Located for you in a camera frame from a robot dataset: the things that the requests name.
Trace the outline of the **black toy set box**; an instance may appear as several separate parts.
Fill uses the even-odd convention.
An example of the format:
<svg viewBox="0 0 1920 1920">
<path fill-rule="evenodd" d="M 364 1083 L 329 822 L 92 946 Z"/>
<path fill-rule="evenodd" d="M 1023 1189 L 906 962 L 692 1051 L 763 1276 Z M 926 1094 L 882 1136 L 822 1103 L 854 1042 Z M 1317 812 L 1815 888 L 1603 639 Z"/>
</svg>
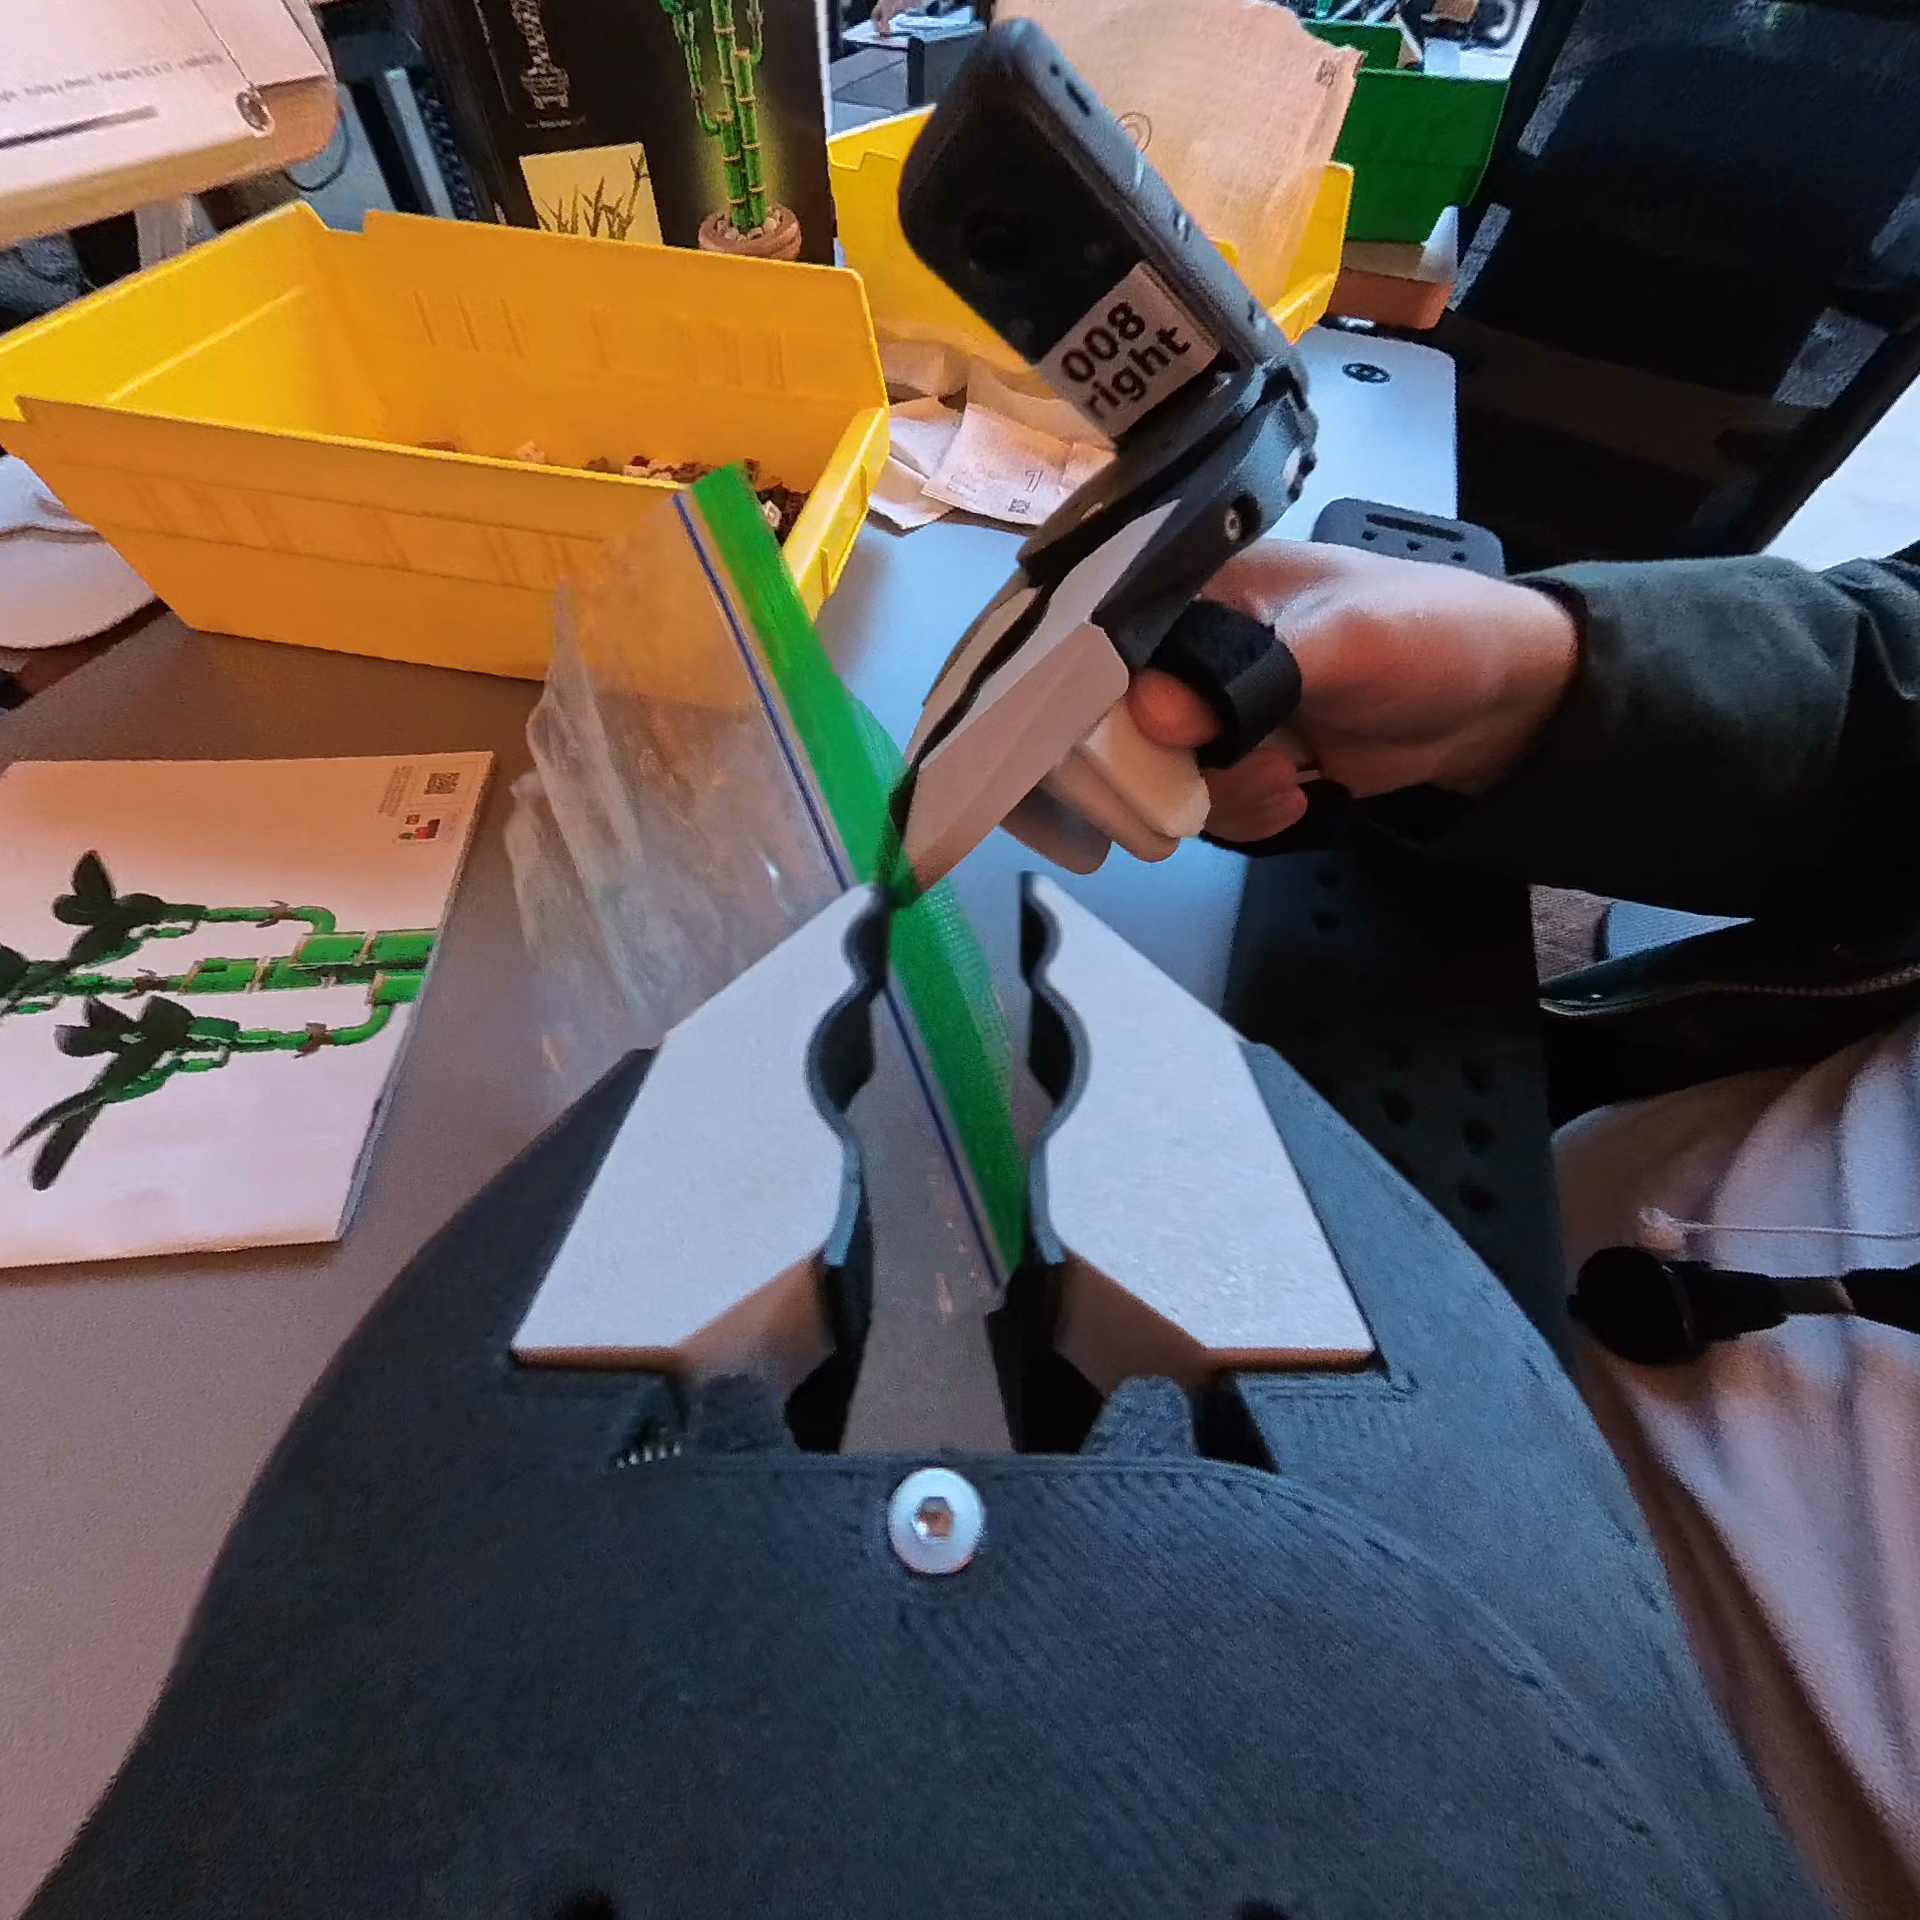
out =
<svg viewBox="0 0 1920 1920">
<path fill-rule="evenodd" d="M 835 267 L 822 2 L 419 2 L 478 217 Z"/>
</svg>

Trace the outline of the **person's right hand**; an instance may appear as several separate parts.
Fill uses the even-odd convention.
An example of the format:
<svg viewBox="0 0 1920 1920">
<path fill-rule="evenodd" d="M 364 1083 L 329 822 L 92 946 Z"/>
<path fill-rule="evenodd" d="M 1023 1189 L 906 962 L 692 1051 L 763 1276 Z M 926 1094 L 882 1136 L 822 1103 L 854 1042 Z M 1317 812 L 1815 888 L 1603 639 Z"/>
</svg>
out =
<svg viewBox="0 0 1920 1920">
<path fill-rule="evenodd" d="M 1479 797 L 1528 751 L 1577 668 L 1574 615 L 1519 582 L 1323 541 L 1256 541 L 1203 601 L 1271 627 L 1302 668 L 1290 727 L 1205 773 L 1228 846 L 1308 812 L 1305 769 L 1350 797 Z"/>
</svg>

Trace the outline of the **wooden clipboard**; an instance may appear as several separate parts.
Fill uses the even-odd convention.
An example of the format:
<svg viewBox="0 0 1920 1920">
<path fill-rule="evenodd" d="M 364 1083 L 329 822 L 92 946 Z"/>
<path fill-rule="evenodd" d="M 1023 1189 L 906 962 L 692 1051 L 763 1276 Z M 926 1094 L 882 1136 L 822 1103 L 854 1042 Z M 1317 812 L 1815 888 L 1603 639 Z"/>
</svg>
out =
<svg viewBox="0 0 1920 1920">
<path fill-rule="evenodd" d="M 339 76 L 313 2 L 202 2 L 272 111 L 272 134 L 182 145 L 152 128 L 79 134 L 5 152 L 5 248 L 84 229 L 141 206 L 197 199 L 325 147 Z"/>
</svg>

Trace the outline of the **grey desk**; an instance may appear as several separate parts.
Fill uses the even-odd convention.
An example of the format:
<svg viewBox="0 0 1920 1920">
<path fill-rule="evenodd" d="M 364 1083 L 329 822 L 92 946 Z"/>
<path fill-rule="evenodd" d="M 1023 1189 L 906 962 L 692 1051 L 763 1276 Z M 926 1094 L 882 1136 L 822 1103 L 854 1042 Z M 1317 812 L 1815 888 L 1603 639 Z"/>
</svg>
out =
<svg viewBox="0 0 1920 1920">
<path fill-rule="evenodd" d="M 1305 537 L 1334 497 L 1457 512 L 1453 360 L 1355 325 L 1302 336 L 1322 463 L 1281 521 Z M 944 521 L 867 522 L 820 642 L 901 745 L 1018 534 Z M 306 759 L 478 751 L 497 788 L 342 1245 L 5 1276 L 5 1915 L 72 1844 L 120 1769 L 256 1476 L 399 1267 L 565 1110 L 544 1051 L 502 846 L 526 765 L 535 683 L 210 639 L 156 615 L 5 713 L 15 759 Z M 1108 863 L 1065 888 L 1162 973 L 1218 1004 L 1246 863 L 1187 846 Z M 873 1325 L 846 1447 L 994 1453 L 1004 1415 L 988 1348 L 1003 1260 L 928 1140 L 892 1140 L 901 1028 L 854 1103 L 873 1191 Z"/>
</svg>

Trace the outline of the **brown paper bag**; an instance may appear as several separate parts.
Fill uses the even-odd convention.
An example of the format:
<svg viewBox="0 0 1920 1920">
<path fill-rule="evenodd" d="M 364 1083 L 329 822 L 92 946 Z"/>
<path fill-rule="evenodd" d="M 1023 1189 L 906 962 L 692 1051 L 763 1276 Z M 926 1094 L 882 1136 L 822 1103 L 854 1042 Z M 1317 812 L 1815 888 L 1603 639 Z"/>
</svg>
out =
<svg viewBox="0 0 1920 1920">
<path fill-rule="evenodd" d="M 1031 18 L 1262 309 L 1281 300 L 1362 49 L 1281 2 L 994 2 Z"/>
</svg>

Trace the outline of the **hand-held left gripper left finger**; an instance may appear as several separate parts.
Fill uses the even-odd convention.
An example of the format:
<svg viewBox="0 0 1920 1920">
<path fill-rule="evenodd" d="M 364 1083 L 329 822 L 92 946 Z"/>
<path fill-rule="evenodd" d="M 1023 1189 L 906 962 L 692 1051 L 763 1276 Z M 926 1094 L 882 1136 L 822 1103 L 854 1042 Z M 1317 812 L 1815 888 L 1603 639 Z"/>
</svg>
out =
<svg viewBox="0 0 1920 1920">
<path fill-rule="evenodd" d="M 849 1100 L 873 1075 L 887 900 L 856 884 L 677 1021 L 512 1336 L 517 1362 L 759 1380 L 835 1453 L 873 1319 Z"/>
</svg>

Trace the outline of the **printed instruction sheet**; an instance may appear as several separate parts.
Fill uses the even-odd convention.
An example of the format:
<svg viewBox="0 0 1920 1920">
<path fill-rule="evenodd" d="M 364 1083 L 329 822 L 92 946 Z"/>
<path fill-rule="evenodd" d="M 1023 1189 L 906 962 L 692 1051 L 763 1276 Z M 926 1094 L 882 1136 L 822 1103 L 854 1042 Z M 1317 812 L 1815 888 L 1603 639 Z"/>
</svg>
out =
<svg viewBox="0 0 1920 1920">
<path fill-rule="evenodd" d="M 5 152 L 161 128 L 182 145 L 272 134 L 272 111 L 202 2 L 5 2 Z"/>
</svg>

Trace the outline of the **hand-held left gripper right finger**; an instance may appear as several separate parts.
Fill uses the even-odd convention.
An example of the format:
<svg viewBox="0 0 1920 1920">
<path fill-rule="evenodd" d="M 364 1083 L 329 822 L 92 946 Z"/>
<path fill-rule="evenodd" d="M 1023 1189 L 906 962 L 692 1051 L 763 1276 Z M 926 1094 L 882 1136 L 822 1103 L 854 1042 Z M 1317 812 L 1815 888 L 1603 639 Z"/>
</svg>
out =
<svg viewBox="0 0 1920 1920">
<path fill-rule="evenodd" d="M 1012 1447 L 1073 1453 L 1142 1377 L 1355 1374 L 1377 1339 L 1241 1036 L 1054 882 L 1021 876 L 1023 1251 L 989 1314 Z"/>
</svg>

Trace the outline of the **instruction booklet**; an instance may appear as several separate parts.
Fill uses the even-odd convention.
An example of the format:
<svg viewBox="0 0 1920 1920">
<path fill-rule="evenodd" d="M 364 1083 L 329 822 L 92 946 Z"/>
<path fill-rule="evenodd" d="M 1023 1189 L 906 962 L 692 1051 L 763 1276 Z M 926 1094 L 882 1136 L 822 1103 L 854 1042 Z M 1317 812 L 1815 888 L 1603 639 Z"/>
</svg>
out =
<svg viewBox="0 0 1920 1920">
<path fill-rule="evenodd" d="M 490 751 L 5 769 L 5 1271 L 347 1233 Z"/>
</svg>

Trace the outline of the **person's right forearm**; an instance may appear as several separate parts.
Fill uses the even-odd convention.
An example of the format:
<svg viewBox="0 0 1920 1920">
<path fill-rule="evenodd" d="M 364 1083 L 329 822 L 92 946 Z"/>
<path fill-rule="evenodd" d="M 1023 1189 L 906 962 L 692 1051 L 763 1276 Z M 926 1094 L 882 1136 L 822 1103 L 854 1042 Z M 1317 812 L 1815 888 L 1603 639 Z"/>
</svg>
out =
<svg viewBox="0 0 1920 1920">
<path fill-rule="evenodd" d="M 1572 687 L 1450 850 L 1493 871 L 1809 931 L 1916 922 L 1916 541 L 1527 573 Z"/>
</svg>

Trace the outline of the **yellow plastic parts bin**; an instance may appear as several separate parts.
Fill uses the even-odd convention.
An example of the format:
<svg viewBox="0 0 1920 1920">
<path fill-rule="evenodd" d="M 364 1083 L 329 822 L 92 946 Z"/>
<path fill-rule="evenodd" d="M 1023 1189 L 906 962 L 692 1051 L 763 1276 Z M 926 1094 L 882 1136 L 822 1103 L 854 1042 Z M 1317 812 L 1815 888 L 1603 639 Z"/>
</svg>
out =
<svg viewBox="0 0 1920 1920">
<path fill-rule="evenodd" d="M 827 142 L 827 177 L 837 219 L 837 248 L 867 300 L 882 340 L 926 340 L 988 360 L 999 373 L 1023 373 L 1028 360 L 989 333 L 906 248 L 901 230 L 901 173 L 928 111 L 906 111 Z M 1327 312 L 1345 267 L 1355 168 L 1327 162 L 1317 187 L 1302 248 L 1269 309 L 1290 345 Z"/>
<path fill-rule="evenodd" d="M 887 395 L 849 268 L 287 206 L 5 333 L 5 450 L 194 630 L 544 680 L 630 457 L 801 488 L 817 615 Z"/>
</svg>

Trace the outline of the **person's torso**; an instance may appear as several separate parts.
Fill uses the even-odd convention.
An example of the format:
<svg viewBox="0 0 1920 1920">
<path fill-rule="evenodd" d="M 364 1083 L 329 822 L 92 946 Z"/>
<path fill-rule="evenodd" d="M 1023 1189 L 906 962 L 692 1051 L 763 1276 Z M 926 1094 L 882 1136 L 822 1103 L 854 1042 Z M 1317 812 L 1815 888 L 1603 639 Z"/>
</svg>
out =
<svg viewBox="0 0 1920 1920">
<path fill-rule="evenodd" d="M 1546 988 L 1577 1377 L 1845 1915 L 1916 1915 L 1916 908 Z"/>
</svg>

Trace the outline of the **black perforated pad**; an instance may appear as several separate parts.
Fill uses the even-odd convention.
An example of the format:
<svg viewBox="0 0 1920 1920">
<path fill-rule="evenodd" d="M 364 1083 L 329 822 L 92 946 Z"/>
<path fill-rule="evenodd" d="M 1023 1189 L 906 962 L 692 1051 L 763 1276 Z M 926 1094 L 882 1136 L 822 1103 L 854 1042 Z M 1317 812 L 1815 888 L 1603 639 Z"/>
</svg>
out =
<svg viewBox="0 0 1920 1920">
<path fill-rule="evenodd" d="M 1279 1051 L 1572 1355 L 1520 882 L 1390 837 L 1308 785 L 1246 866 L 1221 1014 Z"/>
</svg>

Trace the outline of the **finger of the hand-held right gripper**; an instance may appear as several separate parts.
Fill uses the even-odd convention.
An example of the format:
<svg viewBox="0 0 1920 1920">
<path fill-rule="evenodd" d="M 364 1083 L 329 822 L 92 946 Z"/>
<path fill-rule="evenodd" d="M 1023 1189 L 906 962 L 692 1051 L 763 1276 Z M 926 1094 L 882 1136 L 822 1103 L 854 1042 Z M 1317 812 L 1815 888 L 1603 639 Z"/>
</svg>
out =
<svg viewBox="0 0 1920 1920">
<path fill-rule="evenodd" d="M 1131 668 L 1089 618 L 979 618 L 906 749 L 901 895 L 949 876 L 1126 683 Z"/>
<path fill-rule="evenodd" d="M 1152 510 L 1142 521 L 1126 522 L 1119 534 L 1099 537 L 1097 550 L 1084 563 L 1073 563 L 1050 587 L 1041 587 L 1028 575 L 1004 582 L 1004 587 L 989 601 L 989 606 L 979 618 L 1089 618 L 1116 645 L 1119 615 L 1103 615 L 1099 606 L 1108 603 L 1108 597 L 1116 587 L 1131 587 L 1142 582 L 1142 556 L 1145 556 L 1149 541 L 1159 541 L 1168 516 L 1171 516 L 1171 510 Z M 1126 801 L 1126 807 L 1137 807 L 1142 814 L 1184 814 L 1187 812 L 1187 761 L 1180 754 L 1171 754 L 1168 749 L 1142 739 L 1131 727 L 1131 721 L 1112 721 L 1112 711 L 1093 725 L 1093 732 L 1084 732 L 1071 749 L 1071 754 L 1059 759 L 1059 765 L 1071 761 L 1073 779 L 1093 773 L 1093 785 L 1108 785 L 1112 792 L 1119 792 Z"/>
</svg>

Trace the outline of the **clear plastic bag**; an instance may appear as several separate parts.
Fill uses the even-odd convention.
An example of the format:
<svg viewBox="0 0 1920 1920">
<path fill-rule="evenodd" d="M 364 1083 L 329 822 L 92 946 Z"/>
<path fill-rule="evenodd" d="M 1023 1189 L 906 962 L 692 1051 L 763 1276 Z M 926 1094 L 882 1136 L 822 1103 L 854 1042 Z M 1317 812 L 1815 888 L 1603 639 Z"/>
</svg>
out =
<svg viewBox="0 0 1920 1920">
<path fill-rule="evenodd" d="M 846 692 L 781 545 L 720 465 L 563 582 L 504 850 L 563 1095 L 655 1046 L 854 884 L 894 893 L 885 1011 L 983 1314 L 1023 1242 L 1012 1040 L 953 884 L 906 904 L 903 754 Z"/>
</svg>

